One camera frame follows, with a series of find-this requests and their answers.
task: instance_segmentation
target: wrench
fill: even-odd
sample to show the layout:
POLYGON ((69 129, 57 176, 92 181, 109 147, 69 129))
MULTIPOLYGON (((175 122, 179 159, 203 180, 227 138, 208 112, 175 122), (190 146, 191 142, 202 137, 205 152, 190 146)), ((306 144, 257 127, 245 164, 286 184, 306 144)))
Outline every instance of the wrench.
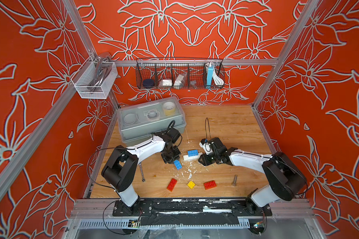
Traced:
POLYGON ((142 165, 141 165, 141 163, 139 163, 138 165, 139 165, 140 170, 141 170, 142 182, 145 182, 144 173, 142 171, 142 165))

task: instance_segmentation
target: wooden tabletop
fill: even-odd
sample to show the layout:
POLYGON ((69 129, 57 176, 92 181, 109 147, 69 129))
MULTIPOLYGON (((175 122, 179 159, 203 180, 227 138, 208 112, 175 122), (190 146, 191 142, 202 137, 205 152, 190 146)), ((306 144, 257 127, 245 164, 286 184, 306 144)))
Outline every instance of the wooden tabletop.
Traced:
MULTIPOLYGON (((209 118, 212 137, 219 137, 227 147, 261 154, 271 154, 262 132, 255 120, 250 106, 182 106, 185 112, 186 128, 182 134, 180 162, 182 169, 165 164, 160 153, 156 153, 142 162, 145 182, 142 182, 139 167, 137 167, 133 187, 140 197, 245 197, 256 188, 262 188, 268 181, 266 176, 252 169, 212 164, 207 167, 197 160, 185 162, 183 155, 188 150, 203 152, 199 146, 201 139, 206 138, 205 118, 209 118), (231 183, 234 175, 238 175, 236 187, 231 183), (173 192, 166 189, 171 179, 178 182, 173 192), (190 189, 187 183, 192 180, 196 186, 190 189), (215 180, 217 187, 205 190, 203 183, 215 180)), ((108 147, 123 145, 118 125, 114 127, 108 147)), ((109 185, 101 176, 102 168, 113 150, 107 150, 101 163, 96 182, 109 185)), ((111 189, 94 185, 91 198, 118 198, 111 189)))

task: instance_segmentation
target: yellow lego brick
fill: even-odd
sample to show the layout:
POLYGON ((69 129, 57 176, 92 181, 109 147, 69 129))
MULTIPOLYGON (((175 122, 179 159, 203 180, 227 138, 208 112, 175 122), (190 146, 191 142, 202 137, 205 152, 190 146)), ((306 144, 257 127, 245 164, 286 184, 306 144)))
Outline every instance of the yellow lego brick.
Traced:
POLYGON ((187 185, 189 188, 193 189, 196 184, 193 183, 193 181, 190 181, 187 185))

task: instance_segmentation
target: red wall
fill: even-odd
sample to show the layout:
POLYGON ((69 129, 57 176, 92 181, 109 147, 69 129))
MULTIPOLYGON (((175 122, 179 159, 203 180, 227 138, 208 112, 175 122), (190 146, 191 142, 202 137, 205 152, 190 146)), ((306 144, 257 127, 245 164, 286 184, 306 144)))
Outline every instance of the red wall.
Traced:
POLYGON ((322 0, 258 109, 329 238, 359 238, 359 1, 322 0))
MULTIPOLYGON (((275 59, 305 2, 75 0, 97 52, 109 51, 115 60, 275 59)), ((223 89, 188 91, 137 89, 135 69, 122 67, 113 90, 118 101, 128 105, 168 96, 182 104, 250 104, 270 69, 227 67, 223 89)))
POLYGON ((113 112, 107 100, 74 95, 0 202, 0 237, 61 237, 113 112))
MULTIPOLYGON (((61 1, 0 1, 0 172, 87 57, 61 1)), ((62 235, 113 113, 74 95, 0 202, 0 238, 62 235)))
POLYGON ((0 1, 0 172, 88 57, 55 3, 0 1))

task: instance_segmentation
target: wire basket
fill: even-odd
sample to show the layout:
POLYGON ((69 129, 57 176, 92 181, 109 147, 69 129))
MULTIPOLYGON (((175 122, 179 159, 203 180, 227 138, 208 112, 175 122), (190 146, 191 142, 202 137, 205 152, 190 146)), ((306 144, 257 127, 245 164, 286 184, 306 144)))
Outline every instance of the wire basket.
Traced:
POLYGON ((74 83, 75 88, 81 98, 84 99, 106 99, 110 90, 112 89, 113 83, 117 77, 117 68, 114 62, 104 62, 103 65, 111 65, 109 75, 103 80, 99 86, 91 86, 91 82, 95 76, 96 67, 93 62, 86 68, 85 72, 74 83))
POLYGON ((139 58, 135 71, 137 87, 139 89, 220 89, 225 85, 225 68, 222 59, 194 59, 177 58, 139 58), (216 85, 214 79, 207 85, 206 63, 213 63, 215 73, 223 83, 216 85), (175 85, 179 75, 185 75, 183 85, 175 85), (154 85, 144 85, 146 79, 152 79, 154 85), (171 85, 163 85, 162 82, 171 81, 171 85))

